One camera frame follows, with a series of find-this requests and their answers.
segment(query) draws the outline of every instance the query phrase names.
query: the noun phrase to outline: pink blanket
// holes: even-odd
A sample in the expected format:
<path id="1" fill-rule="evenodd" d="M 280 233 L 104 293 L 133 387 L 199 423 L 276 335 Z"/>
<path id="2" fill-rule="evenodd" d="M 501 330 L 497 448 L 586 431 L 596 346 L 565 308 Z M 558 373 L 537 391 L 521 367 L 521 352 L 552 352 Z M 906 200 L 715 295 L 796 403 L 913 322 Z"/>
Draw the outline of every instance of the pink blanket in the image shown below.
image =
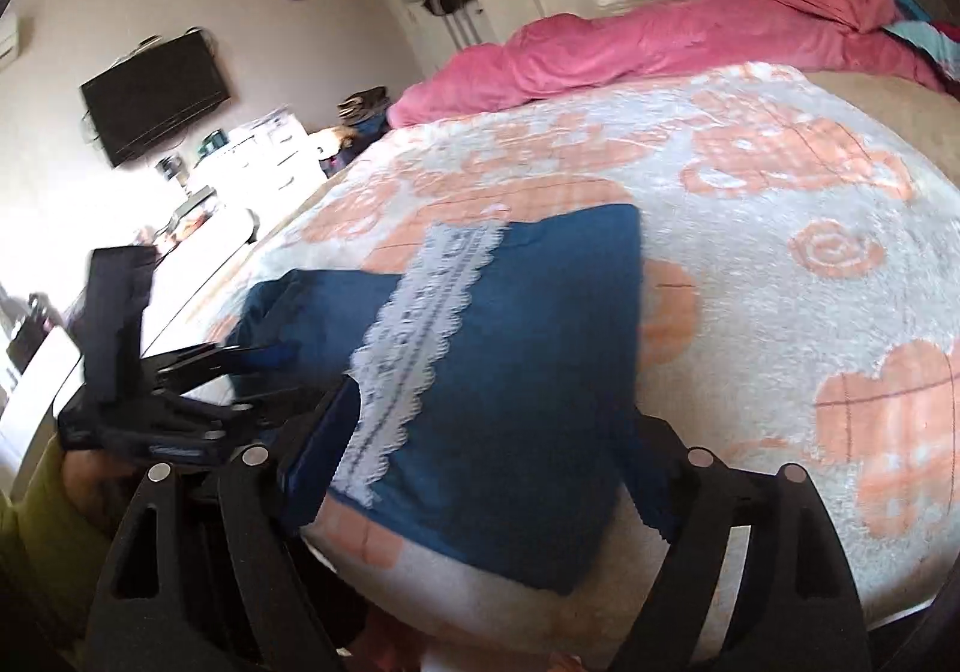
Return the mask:
<path id="1" fill-rule="evenodd" d="M 504 46 L 460 52 L 402 95 L 390 124 L 500 111 L 623 76 L 681 76 L 749 61 L 892 74 L 942 92 L 925 60 L 880 31 L 897 18 L 893 0 L 693 0 L 609 19 L 560 14 L 525 26 Z"/>

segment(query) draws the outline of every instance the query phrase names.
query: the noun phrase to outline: white wall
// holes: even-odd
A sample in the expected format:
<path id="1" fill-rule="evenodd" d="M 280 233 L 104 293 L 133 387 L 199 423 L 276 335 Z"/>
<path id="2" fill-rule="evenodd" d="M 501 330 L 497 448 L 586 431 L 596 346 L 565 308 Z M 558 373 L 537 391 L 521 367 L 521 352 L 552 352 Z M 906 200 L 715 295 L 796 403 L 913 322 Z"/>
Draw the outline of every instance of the white wall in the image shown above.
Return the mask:
<path id="1" fill-rule="evenodd" d="M 23 52 L 0 71 L 0 280 L 59 306 L 83 287 L 88 252 L 126 244 L 176 206 L 149 163 L 112 170 L 83 142 L 80 84 L 152 34 L 191 26 L 216 37 L 234 100 L 196 125 L 183 149 L 282 104 L 308 129 L 336 122 L 350 93 L 421 78 L 383 0 L 14 0 Z"/>

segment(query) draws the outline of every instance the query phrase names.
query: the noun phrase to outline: television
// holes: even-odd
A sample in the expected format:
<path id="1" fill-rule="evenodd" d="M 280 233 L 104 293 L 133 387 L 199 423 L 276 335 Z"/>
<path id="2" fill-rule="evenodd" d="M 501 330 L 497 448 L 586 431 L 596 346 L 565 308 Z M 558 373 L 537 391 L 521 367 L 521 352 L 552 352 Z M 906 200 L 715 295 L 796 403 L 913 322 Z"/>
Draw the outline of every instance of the television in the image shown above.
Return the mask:
<path id="1" fill-rule="evenodd" d="M 114 167 L 141 156 L 230 97 L 200 31 L 139 52 L 80 91 Z"/>

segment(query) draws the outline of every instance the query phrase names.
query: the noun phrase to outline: bed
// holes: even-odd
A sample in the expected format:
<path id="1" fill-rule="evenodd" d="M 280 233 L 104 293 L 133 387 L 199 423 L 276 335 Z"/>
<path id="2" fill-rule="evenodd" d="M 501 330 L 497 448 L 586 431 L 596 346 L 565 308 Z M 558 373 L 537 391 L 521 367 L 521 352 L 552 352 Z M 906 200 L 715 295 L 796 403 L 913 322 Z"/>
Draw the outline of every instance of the bed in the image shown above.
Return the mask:
<path id="1" fill-rule="evenodd" d="M 251 285 L 290 269 L 399 274 L 431 223 L 635 204 L 638 406 L 732 466 L 803 464 L 880 620 L 936 592 L 960 550 L 960 193 L 941 172 L 960 172 L 958 139 L 946 95 L 763 63 L 397 130 L 195 302 L 178 339 L 224 338 Z M 625 495 L 568 596 L 462 565 L 330 498 L 304 533 L 371 601 L 446 643 L 446 666 L 504 651 L 533 654 L 531 668 L 553 651 L 606 664 L 666 549 Z M 704 652 L 722 638 L 744 549 L 735 536 Z"/>

